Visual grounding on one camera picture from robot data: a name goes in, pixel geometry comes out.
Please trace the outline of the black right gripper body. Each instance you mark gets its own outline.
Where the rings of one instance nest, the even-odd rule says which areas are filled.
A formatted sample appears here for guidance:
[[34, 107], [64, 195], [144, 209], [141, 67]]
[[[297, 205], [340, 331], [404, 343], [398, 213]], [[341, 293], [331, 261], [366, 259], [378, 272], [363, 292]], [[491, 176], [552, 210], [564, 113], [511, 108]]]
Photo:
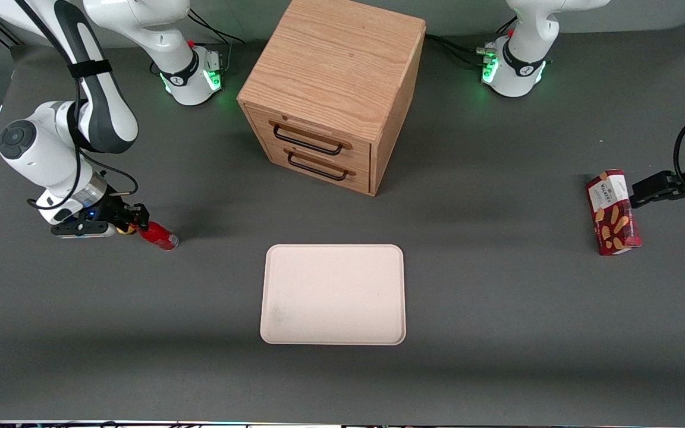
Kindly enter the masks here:
[[127, 207], [122, 199], [103, 199], [95, 205], [84, 207], [64, 221], [64, 231], [85, 231], [95, 223], [105, 222], [107, 229], [126, 231]]

